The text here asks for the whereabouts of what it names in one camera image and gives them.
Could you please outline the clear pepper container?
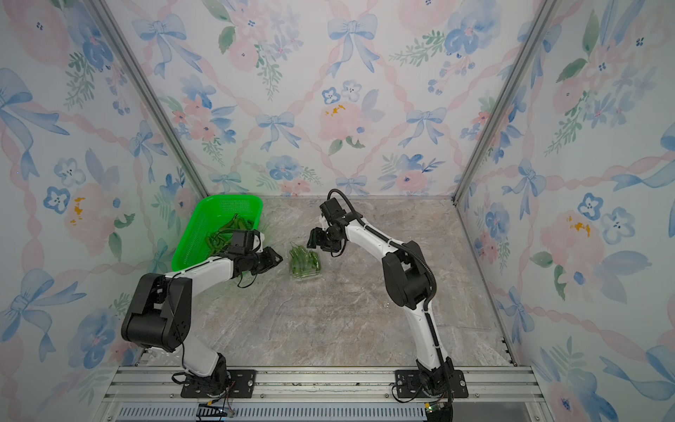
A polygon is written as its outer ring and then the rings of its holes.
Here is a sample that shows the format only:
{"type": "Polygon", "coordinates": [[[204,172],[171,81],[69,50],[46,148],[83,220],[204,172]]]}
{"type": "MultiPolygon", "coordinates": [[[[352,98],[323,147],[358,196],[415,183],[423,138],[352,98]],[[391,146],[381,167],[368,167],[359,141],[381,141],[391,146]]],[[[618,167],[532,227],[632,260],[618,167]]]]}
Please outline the clear pepper container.
{"type": "Polygon", "coordinates": [[[315,277],[322,272],[322,264],[317,253],[304,246],[292,244],[289,258],[290,274],[296,279],[315,277]]]}

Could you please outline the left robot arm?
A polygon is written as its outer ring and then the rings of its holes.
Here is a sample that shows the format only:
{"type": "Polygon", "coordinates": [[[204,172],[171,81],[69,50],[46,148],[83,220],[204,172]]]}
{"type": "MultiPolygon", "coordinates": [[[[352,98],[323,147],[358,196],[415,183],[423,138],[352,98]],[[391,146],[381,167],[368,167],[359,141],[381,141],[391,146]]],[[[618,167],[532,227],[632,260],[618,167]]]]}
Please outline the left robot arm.
{"type": "Polygon", "coordinates": [[[144,348],[181,351],[181,366],[192,383],[225,385],[226,359],[191,333],[193,299],[223,281],[245,273],[263,274],[281,262],[281,255],[267,246],[246,255],[208,258],[179,272],[144,274],[121,325],[121,336],[144,348]]]}

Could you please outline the aluminium corner post right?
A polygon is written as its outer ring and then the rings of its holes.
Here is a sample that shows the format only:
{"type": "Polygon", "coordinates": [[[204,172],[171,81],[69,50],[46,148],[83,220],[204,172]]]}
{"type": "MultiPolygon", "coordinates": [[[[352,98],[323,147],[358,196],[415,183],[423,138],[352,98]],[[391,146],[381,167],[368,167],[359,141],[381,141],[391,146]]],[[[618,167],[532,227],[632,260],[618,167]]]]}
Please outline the aluminium corner post right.
{"type": "Polygon", "coordinates": [[[552,15],[555,13],[558,5],[559,2],[557,0],[542,1],[539,11],[534,15],[532,24],[526,32],[525,41],[522,43],[522,47],[513,63],[513,68],[508,78],[504,81],[504,86],[499,96],[497,96],[496,105],[490,119],[485,124],[483,134],[479,137],[476,147],[469,157],[469,163],[454,193],[453,204],[455,207],[459,207],[463,201],[463,197],[467,195],[482,156],[489,149],[491,139],[497,132],[497,127],[501,123],[502,118],[507,116],[507,111],[516,95],[516,91],[520,87],[524,74],[531,61],[533,61],[533,57],[539,49],[546,31],[551,26],[552,15]]]}

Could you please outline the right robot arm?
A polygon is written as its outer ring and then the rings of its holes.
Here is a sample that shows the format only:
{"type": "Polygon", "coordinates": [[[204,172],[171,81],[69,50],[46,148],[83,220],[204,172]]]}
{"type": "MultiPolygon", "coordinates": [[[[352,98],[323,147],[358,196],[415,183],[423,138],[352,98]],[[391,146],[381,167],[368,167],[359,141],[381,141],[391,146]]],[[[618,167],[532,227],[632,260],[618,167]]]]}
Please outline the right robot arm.
{"type": "Polygon", "coordinates": [[[432,309],[438,284],[418,245],[402,243],[370,224],[352,221],[314,228],[307,247],[335,254],[349,243],[381,262],[386,291],[392,302],[404,310],[411,329],[421,380],[434,387],[446,384],[454,366],[441,342],[432,309]]]}

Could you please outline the green plastic basket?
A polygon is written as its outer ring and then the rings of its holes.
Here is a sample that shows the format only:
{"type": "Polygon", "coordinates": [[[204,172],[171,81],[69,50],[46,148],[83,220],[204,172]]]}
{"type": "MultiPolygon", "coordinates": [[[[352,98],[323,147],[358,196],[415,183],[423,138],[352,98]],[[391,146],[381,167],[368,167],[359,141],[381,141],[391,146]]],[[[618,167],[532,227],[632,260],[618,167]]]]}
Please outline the green plastic basket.
{"type": "Polygon", "coordinates": [[[226,225],[234,229],[237,219],[257,229],[263,205],[263,200],[250,194],[217,194],[201,200],[179,240],[172,270],[186,269],[210,257],[213,249],[207,239],[226,225]]]}

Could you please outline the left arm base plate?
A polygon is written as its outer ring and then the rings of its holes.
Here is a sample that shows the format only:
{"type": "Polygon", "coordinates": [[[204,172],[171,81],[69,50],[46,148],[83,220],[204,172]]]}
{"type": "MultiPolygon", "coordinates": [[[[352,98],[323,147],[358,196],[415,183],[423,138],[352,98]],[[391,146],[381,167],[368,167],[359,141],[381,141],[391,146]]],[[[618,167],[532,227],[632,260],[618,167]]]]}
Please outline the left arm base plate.
{"type": "Polygon", "coordinates": [[[186,375],[179,385],[182,398],[252,398],[257,371],[254,369],[229,369],[215,372],[209,377],[186,375]]]}

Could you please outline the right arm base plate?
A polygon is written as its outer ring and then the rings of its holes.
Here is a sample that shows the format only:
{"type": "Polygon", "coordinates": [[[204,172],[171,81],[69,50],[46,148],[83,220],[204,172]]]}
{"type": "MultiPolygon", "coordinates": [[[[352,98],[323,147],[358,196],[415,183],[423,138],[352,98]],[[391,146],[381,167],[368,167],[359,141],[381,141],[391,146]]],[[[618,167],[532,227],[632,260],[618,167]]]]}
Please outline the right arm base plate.
{"type": "Polygon", "coordinates": [[[450,376],[446,376],[442,369],[433,374],[418,369],[397,369],[394,375],[394,394],[401,400],[469,397],[464,374],[457,369],[450,376]]]}

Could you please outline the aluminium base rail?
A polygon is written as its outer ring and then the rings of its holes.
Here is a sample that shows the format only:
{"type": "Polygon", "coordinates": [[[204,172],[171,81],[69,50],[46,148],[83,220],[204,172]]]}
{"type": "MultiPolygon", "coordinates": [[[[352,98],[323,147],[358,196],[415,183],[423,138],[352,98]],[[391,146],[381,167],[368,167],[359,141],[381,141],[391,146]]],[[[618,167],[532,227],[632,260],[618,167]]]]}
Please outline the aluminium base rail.
{"type": "MultiPolygon", "coordinates": [[[[231,367],[219,398],[178,383],[177,367],[120,367],[96,421],[441,421],[410,367],[231,367]]],[[[550,421],[530,367],[460,367],[456,421],[550,421]]]]}

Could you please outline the aluminium corner post left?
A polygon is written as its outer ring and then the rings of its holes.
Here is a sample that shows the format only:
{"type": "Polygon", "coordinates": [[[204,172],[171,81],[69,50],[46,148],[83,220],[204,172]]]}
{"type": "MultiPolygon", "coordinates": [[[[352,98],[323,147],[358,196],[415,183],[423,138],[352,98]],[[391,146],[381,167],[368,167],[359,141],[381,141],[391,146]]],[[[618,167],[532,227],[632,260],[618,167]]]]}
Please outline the aluminium corner post left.
{"type": "Polygon", "coordinates": [[[122,64],[126,67],[133,86],[140,95],[143,104],[146,106],[149,115],[165,136],[166,142],[170,145],[173,154],[186,173],[187,179],[196,189],[199,200],[208,197],[207,188],[200,177],[192,160],[187,154],[187,150],[178,139],[173,130],[172,123],[166,112],[161,106],[161,102],[156,96],[149,80],[142,71],[142,66],[135,57],[128,41],[124,37],[119,25],[117,24],[110,8],[105,1],[84,1],[84,5],[92,15],[94,21],[101,29],[105,38],[111,43],[111,48],[116,56],[119,56],[122,64]]]}

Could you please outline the aluminium corner post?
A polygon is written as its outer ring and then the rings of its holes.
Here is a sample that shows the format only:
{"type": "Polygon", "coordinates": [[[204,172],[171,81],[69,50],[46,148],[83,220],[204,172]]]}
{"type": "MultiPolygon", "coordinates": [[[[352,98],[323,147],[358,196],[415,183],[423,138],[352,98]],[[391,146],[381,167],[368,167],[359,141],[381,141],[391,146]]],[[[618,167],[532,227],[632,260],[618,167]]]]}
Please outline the aluminium corner post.
{"type": "Polygon", "coordinates": [[[187,154],[187,150],[178,139],[173,130],[172,123],[166,112],[161,106],[161,102],[156,96],[149,80],[142,71],[142,66],[135,57],[128,41],[124,37],[119,25],[117,24],[110,8],[105,1],[84,1],[84,5],[92,15],[94,21],[101,29],[105,38],[111,43],[111,48],[116,56],[119,56],[122,64],[126,67],[133,86],[140,95],[143,104],[146,106],[149,115],[165,136],[166,142],[170,145],[173,154],[186,173],[187,179],[196,189],[199,200],[208,197],[207,188],[200,177],[192,160],[187,154]]]}
{"type": "Polygon", "coordinates": [[[482,156],[489,149],[491,139],[497,132],[497,127],[501,123],[502,118],[507,116],[507,111],[516,95],[516,91],[520,87],[524,74],[531,61],[533,61],[533,57],[539,49],[546,31],[551,26],[552,15],[555,13],[558,5],[559,2],[557,0],[542,1],[539,11],[534,15],[532,24],[526,32],[525,41],[522,43],[522,47],[513,63],[513,68],[508,78],[504,81],[504,86],[499,96],[497,96],[496,105],[490,119],[485,124],[483,134],[479,137],[476,147],[469,157],[469,163],[454,193],[453,204],[455,207],[459,207],[463,201],[463,197],[467,195],[482,156]]]}

